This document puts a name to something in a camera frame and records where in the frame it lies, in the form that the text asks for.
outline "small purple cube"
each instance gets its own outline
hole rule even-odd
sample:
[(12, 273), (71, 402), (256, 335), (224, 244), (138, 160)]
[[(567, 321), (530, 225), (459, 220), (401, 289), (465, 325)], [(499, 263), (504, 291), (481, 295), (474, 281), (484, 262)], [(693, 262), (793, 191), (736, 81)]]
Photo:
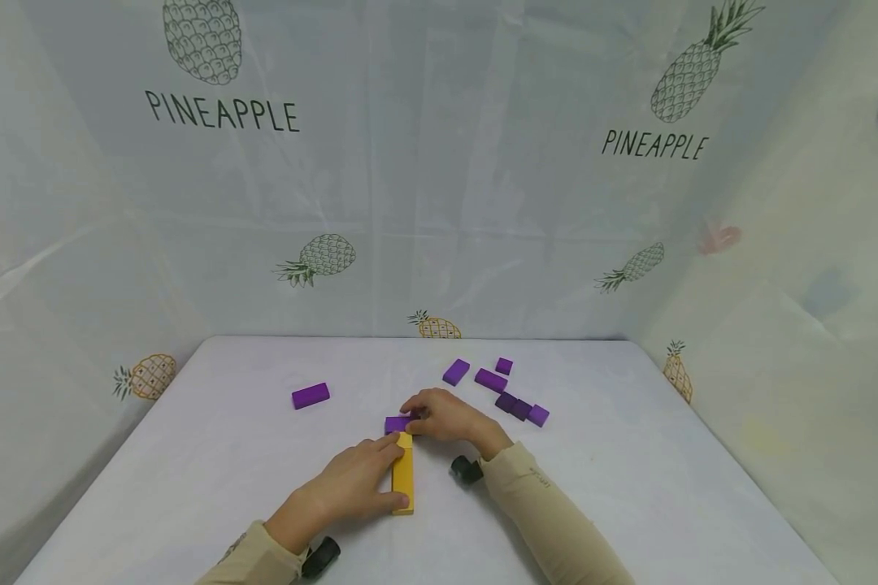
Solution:
[(306, 406), (312, 406), (318, 404), (318, 402), (326, 401), (329, 398), (332, 398), (332, 395), (328, 393), (328, 385), (325, 382), (317, 383), (315, 386), (310, 386), (309, 388), (303, 388), (302, 390), (296, 390), (296, 392), (293, 392), (293, 407), (295, 407), (296, 410), (299, 410)]
[(519, 418), (520, 420), (526, 420), (527, 414), (530, 414), (531, 410), (532, 410), (531, 405), (528, 405), (527, 402), (518, 400), (511, 407), (511, 414), (513, 414), (515, 417)]
[(458, 386), (459, 382), (462, 381), (462, 377), (465, 376), (465, 372), (471, 367), (464, 359), (456, 359), (455, 363), (449, 367), (449, 370), (446, 370), (446, 373), (441, 375), (441, 379), (447, 384)]
[(485, 370), (481, 368), (478, 370), (477, 374), (475, 374), (475, 381), (481, 386), (488, 388), (490, 390), (494, 390), (496, 393), (503, 392), (504, 388), (507, 388), (507, 379), (502, 378), (499, 375), (494, 374), (492, 371)]
[(506, 392), (501, 392), (501, 396), (499, 396), (494, 402), (495, 406), (506, 413), (511, 412), (511, 408), (513, 408), (515, 404), (517, 404), (517, 396), (512, 396)]
[(404, 432), (406, 425), (411, 420), (418, 420), (419, 417), (386, 417), (384, 418), (384, 435), (390, 435), (391, 432)]
[(494, 366), (495, 371), (500, 371), (503, 375), (511, 375), (511, 368), (514, 363), (510, 359), (503, 357), (498, 358), (498, 364)]
[(538, 427), (543, 428), (543, 423), (545, 423), (546, 419), (550, 417), (549, 410), (543, 408), (539, 405), (533, 405), (530, 409), (530, 414), (527, 414), (527, 420), (531, 423), (537, 425)]

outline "pineapple illustration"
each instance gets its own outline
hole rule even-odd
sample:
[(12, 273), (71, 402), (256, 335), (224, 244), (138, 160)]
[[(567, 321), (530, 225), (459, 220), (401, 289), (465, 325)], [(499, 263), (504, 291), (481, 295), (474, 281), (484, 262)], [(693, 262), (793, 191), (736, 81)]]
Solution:
[(709, 36), (676, 58), (650, 97), (650, 109), (657, 118), (672, 124), (699, 103), (719, 72), (722, 53), (737, 45), (737, 37), (751, 31), (746, 26), (748, 21), (764, 10), (764, 6), (753, 6), (754, 0), (726, 0), (722, 11), (712, 7)]
[(172, 60), (197, 80), (228, 85), (241, 68), (241, 23), (228, 0), (166, 0)]
[(312, 277), (316, 275), (338, 275), (354, 262), (354, 248), (348, 240), (338, 234), (317, 236), (299, 252), (298, 262), (277, 264), (279, 270), (273, 271), (280, 278), (289, 280), (292, 287), (305, 288), (306, 283), (315, 287)]
[(657, 244), (644, 248), (635, 253), (622, 270), (605, 272), (604, 278), (595, 279), (602, 292), (614, 292), (618, 290), (624, 281), (633, 282), (640, 279), (654, 269), (663, 260), (663, 244)]
[(436, 337), (439, 339), (462, 339), (462, 332), (451, 321), (443, 318), (431, 318), (425, 310), (417, 310), (407, 318), (408, 323), (419, 325), (420, 337)]
[(114, 371), (114, 396), (120, 400), (131, 393), (148, 400), (156, 400), (176, 377), (176, 359), (165, 353), (144, 357), (132, 370), (120, 366)]
[(676, 392), (680, 393), (689, 405), (693, 400), (693, 383), (686, 374), (686, 368), (683, 365), (683, 359), (680, 359), (680, 352), (686, 349), (683, 341), (671, 341), (667, 346), (667, 363), (663, 364), (663, 376), (673, 384)]

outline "green pineapple print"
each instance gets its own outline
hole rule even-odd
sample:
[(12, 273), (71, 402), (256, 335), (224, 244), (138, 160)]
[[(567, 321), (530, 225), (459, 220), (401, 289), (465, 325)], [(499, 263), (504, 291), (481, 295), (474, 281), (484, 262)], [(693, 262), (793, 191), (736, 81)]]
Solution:
[(605, 277), (596, 279), (595, 282), (601, 287), (602, 292), (614, 292), (623, 282), (634, 282), (647, 275), (662, 260), (663, 244), (657, 242), (657, 244), (635, 253), (622, 270), (605, 272)]
[(228, 85), (241, 68), (241, 23), (228, 0), (166, 0), (163, 26), (172, 60), (197, 80)]
[(299, 252), (298, 262), (277, 264), (279, 270), (273, 271), (280, 278), (289, 280), (292, 287), (304, 287), (309, 283), (315, 287), (312, 277), (316, 275), (338, 275), (354, 262), (354, 248), (348, 240), (338, 234), (317, 236)]
[(753, 6), (754, 0), (726, 0), (722, 11), (712, 7), (709, 36), (676, 58), (650, 97), (650, 109), (657, 118), (672, 124), (699, 103), (719, 72), (724, 50), (734, 47), (737, 37), (751, 32), (745, 25), (764, 10), (764, 6)]

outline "beige sleeve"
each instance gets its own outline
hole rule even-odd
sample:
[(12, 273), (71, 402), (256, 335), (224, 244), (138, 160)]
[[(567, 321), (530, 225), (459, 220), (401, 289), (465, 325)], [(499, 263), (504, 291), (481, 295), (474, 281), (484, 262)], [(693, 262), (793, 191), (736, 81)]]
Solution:
[(195, 585), (289, 585), (298, 579), (305, 560), (306, 552), (292, 554), (257, 521)]
[(481, 461), (488, 491), (554, 585), (634, 585), (605, 537), (523, 444)]

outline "pineapple text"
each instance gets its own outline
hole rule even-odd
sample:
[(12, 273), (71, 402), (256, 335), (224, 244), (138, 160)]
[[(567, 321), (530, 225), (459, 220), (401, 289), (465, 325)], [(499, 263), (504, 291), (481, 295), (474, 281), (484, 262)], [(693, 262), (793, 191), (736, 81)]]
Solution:
[(679, 152), (680, 158), (683, 160), (698, 160), (699, 152), (703, 150), (709, 137), (703, 137), (693, 149), (694, 138), (696, 137), (692, 134), (653, 134), (653, 132), (609, 130), (605, 136), (605, 144), (602, 146), (602, 154), (611, 144), (614, 144), (611, 154), (626, 154), (628, 156), (634, 154), (635, 156), (661, 158), (668, 152), (668, 158), (674, 158)]
[(167, 98), (165, 93), (149, 91), (146, 94), (152, 115), (156, 116), (157, 122), (171, 119), (173, 124), (192, 124), (197, 127), (201, 123), (204, 128), (230, 127), (240, 129), (245, 128), (246, 123), (250, 124), (250, 118), (253, 117), (254, 127), (260, 130), (260, 120), (267, 116), (268, 119), (263, 119), (264, 127), (267, 130), (273, 128), (278, 132), (299, 131), (298, 128), (293, 128), (293, 120), (296, 119), (296, 104), (293, 103), (283, 104), (284, 116), (280, 118), (280, 121), (285, 119), (286, 128), (279, 128), (277, 117), (273, 112), (273, 105), (268, 101), (232, 99), (231, 107), (228, 107), (221, 99), (207, 100), (204, 97), (193, 97), (190, 100), (186, 96), (176, 96), (174, 93), (169, 93), (169, 98)]

